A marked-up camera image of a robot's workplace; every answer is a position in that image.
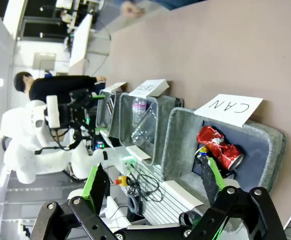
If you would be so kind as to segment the person in black sweater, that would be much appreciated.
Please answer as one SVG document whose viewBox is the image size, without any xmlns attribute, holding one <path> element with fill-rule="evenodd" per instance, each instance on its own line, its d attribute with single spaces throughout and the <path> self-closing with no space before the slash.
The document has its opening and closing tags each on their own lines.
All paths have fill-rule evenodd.
<svg viewBox="0 0 291 240">
<path fill-rule="evenodd" d="M 88 89 L 97 92 L 97 86 L 106 82 L 105 76 L 89 75 L 59 75 L 44 78 L 33 78 L 26 71 L 21 71 L 14 76 L 14 88 L 18 92 L 28 95 L 31 101 L 39 100 L 46 102 L 47 96 L 57 96 L 58 103 L 71 102 L 70 93 L 73 91 Z"/>
</svg>

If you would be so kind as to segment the white power strip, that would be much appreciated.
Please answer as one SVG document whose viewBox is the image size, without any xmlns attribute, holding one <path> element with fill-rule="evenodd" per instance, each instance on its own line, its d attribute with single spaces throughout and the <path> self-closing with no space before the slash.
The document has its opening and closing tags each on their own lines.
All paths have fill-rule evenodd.
<svg viewBox="0 0 291 240">
<path fill-rule="evenodd" d="M 122 160 L 122 169 L 125 174 L 129 174 L 134 171 L 136 166 L 136 159 L 133 155 L 123 156 Z"/>
</svg>

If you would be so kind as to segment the white paper label PLASTIC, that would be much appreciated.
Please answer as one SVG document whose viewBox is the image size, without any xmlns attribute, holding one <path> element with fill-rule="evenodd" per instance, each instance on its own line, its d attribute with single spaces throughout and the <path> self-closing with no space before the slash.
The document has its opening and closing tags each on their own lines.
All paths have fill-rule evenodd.
<svg viewBox="0 0 291 240">
<path fill-rule="evenodd" d="M 128 95 L 136 98 L 159 97 L 169 88 L 165 79 L 146 80 Z"/>
</svg>

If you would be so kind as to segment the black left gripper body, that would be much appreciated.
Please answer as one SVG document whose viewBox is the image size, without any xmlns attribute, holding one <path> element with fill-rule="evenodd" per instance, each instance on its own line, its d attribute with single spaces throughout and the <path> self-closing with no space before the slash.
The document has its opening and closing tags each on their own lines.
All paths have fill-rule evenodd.
<svg viewBox="0 0 291 240">
<path fill-rule="evenodd" d="M 69 128 L 80 131 L 81 127 L 87 130 L 88 133 L 92 132 L 90 126 L 89 109 L 92 103 L 92 94 L 88 88 L 83 88 L 69 93 L 70 103 L 69 109 Z"/>
</svg>

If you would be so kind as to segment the crushed black silver Pepsi can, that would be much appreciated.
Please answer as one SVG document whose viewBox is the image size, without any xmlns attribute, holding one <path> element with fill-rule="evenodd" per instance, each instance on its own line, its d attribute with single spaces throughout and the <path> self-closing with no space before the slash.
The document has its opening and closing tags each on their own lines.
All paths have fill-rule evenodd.
<svg viewBox="0 0 291 240">
<path fill-rule="evenodd" d="M 209 148 L 204 145 L 195 152 L 194 159 L 199 161 L 201 158 L 207 158 L 208 156 Z"/>
</svg>

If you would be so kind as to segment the white paper label CAN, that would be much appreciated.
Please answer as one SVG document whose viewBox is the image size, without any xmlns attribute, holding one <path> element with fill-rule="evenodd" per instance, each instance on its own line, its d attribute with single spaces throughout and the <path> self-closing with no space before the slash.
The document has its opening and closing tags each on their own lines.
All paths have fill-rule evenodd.
<svg viewBox="0 0 291 240">
<path fill-rule="evenodd" d="M 258 97 L 218 94 L 195 110 L 194 114 L 236 127 L 242 127 L 262 101 L 263 99 Z"/>
</svg>

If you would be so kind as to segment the person hand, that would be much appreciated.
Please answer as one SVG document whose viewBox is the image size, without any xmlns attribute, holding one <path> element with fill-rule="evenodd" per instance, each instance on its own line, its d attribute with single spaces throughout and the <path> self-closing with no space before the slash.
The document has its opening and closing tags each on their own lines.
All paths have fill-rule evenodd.
<svg viewBox="0 0 291 240">
<path fill-rule="evenodd" d="M 145 14 L 145 10 L 132 1 L 125 1 L 121 4 L 121 14 L 130 19 L 137 19 Z"/>
</svg>

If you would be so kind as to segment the crushed red can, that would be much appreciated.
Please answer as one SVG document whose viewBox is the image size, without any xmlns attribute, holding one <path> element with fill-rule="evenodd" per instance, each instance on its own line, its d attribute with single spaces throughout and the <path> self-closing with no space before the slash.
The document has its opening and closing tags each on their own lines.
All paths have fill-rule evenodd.
<svg viewBox="0 0 291 240">
<path fill-rule="evenodd" d="M 199 144 L 205 145 L 228 171 L 235 169 L 244 158 L 244 154 L 237 146 L 225 141 L 225 136 L 211 126 L 203 126 L 196 140 Z"/>
</svg>

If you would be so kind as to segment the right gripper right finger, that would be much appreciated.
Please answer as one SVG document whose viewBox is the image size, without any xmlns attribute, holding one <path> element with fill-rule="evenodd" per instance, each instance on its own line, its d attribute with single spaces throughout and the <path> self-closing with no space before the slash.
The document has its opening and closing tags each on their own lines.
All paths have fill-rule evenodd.
<svg viewBox="0 0 291 240">
<path fill-rule="evenodd" d="M 217 240 L 229 219 L 240 219 L 249 240 L 287 240 L 274 203 L 264 187 L 245 192 L 226 185 L 214 159 L 199 156 L 202 183 L 210 203 L 190 240 Z"/>
</svg>

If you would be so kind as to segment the grey felt basket for cans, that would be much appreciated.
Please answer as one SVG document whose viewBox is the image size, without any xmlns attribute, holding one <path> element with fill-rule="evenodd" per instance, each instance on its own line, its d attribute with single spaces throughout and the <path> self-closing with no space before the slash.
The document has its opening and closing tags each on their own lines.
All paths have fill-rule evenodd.
<svg viewBox="0 0 291 240">
<path fill-rule="evenodd" d="M 234 179 L 240 188 L 249 192 L 254 187 L 270 191 L 279 174 L 286 149 L 286 136 L 275 128 L 251 120 L 243 127 L 201 117 L 194 110 L 174 108 L 168 119 L 161 178 L 173 180 L 202 202 L 194 210 L 203 215 L 210 203 L 195 164 L 198 148 L 197 134 L 203 126 L 211 126 L 236 145 L 243 153 L 243 160 L 234 169 Z"/>
</svg>

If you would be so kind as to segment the yellow red emergency stop button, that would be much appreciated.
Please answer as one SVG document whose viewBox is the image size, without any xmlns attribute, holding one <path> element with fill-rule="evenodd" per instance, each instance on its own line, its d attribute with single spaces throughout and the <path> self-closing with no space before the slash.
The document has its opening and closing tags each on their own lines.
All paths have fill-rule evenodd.
<svg viewBox="0 0 291 240">
<path fill-rule="evenodd" d="M 125 175 L 120 175 L 118 178 L 114 181 L 115 185 L 119 185 L 120 187 L 127 187 L 129 185 L 129 178 Z"/>
</svg>

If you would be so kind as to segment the clear plastic bottle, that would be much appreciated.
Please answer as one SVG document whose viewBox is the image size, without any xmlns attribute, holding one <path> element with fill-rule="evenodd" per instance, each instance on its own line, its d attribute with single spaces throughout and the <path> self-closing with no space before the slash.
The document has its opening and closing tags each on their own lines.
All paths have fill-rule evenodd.
<svg viewBox="0 0 291 240">
<path fill-rule="evenodd" d="M 157 110 L 158 105 L 155 102 L 153 102 L 146 110 L 131 134 L 131 140 L 134 145 L 140 147 L 143 144 L 154 143 L 157 126 Z"/>
</svg>

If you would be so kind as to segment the crushed clear bottle pink label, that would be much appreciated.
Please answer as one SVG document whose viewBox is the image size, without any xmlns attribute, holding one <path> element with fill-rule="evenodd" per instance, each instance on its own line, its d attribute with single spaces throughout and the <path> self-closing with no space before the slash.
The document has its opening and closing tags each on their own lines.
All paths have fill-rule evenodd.
<svg viewBox="0 0 291 240">
<path fill-rule="evenodd" d="M 147 110 L 147 101 L 136 97 L 132 103 L 132 126 L 135 128 L 143 118 Z"/>
</svg>

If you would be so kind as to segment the white paper label BOTTLE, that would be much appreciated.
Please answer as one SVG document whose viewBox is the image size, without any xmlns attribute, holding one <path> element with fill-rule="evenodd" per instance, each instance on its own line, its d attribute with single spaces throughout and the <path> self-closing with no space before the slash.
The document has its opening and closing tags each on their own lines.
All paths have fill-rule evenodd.
<svg viewBox="0 0 291 240">
<path fill-rule="evenodd" d="M 120 92 L 123 92 L 125 87 L 127 85 L 127 82 L 116 82 L 106 88 L 104 88 L 102 90 L 102 92 L 104 93 L 120 93 Z"/>
</svg>

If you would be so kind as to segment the white angle bracket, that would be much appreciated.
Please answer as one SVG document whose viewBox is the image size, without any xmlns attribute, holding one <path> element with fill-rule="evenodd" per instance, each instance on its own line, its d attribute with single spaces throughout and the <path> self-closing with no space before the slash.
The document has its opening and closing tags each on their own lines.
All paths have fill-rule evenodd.
<svg viewBox="0 0 291 240">
<path fill-rule="evenodd" d="M 139 161 L 149 160 L 151 158 L 136 145 L 127 146 L 126 150 Z"/>
</svg>

